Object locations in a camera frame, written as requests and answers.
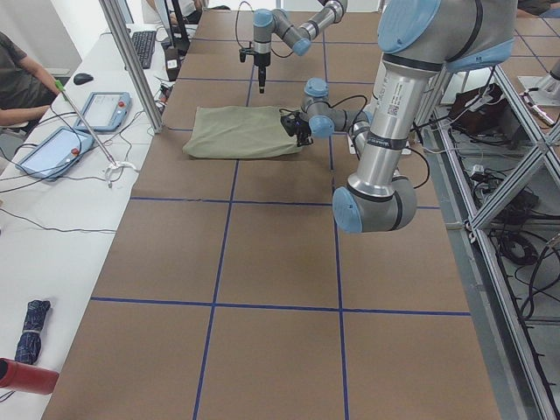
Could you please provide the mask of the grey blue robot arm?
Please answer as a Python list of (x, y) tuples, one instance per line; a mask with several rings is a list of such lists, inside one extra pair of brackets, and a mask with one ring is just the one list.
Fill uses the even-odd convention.
[(332, 196), (341, 229), (393, 231), (411, 222), (417, 196), (397, 166), (428, 81), (441, 71), (471, 71), (507, 60), (516, 10), (514, 1), (390, 2), (377, 32), (385, 76), (372, 112), (336, 109), (324, 80), (307, 81), (300, 110), (281, 123), (299, 144), (336, 131), (354, 142), (358, 168)]
[(414, 200), (416, 189), (398, 173), (398, 165), (426, 85), (426, 79), (389, 73), (371, 111), (346, 110), (329, 102), (325, 80), (312, 78), (304, 87), (300, 110), (283, 116), (281, 123), (299, 145), (335, 132), (350, 136), (359, 166), (346, 185), (335, 190), (334, 196), (373, 202), (396, 197)]

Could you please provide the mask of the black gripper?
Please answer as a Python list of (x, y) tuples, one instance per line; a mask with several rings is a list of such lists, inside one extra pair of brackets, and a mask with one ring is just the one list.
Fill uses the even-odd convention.
[(258, 89), (260, 94), (265, 93), (267, 68), (271, 62), (271, 43), (270, 42), (250, 42), (248, 46), (242, 46), (239, 50), (240, 62), (244, 63), (248, 56), (254, 59), (254, 66), (257, 67)]
[(296, 110), (280, 109), (280, 123), (289, 137), (297, 139), (297, 147), (313, 144), (309, 123)]

